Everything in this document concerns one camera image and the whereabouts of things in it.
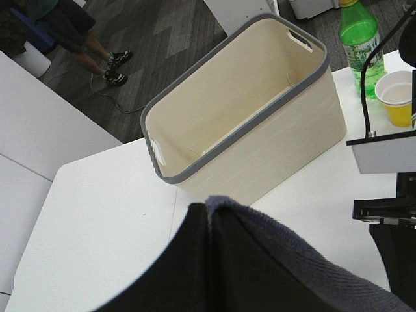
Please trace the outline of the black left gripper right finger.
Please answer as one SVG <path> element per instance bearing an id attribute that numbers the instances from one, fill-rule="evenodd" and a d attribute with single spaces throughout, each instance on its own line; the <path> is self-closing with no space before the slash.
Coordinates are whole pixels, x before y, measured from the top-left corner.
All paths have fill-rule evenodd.
<path id="1" fill-rule="evenodd" d="M 209 251 L 214 311 L 338 311 L 273 259 L 230 210 L 214 215 Z"/>

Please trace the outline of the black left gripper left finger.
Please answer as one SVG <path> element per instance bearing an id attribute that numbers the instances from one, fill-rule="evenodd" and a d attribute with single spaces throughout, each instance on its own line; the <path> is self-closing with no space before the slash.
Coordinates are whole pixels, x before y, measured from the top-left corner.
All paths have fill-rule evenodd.
<path id="1" fill-rule="evenodd" d="M 174 238 L 158 259 L 128 288 L 98 311 L 208 311 L 207 212 L 188 207 Z"/>

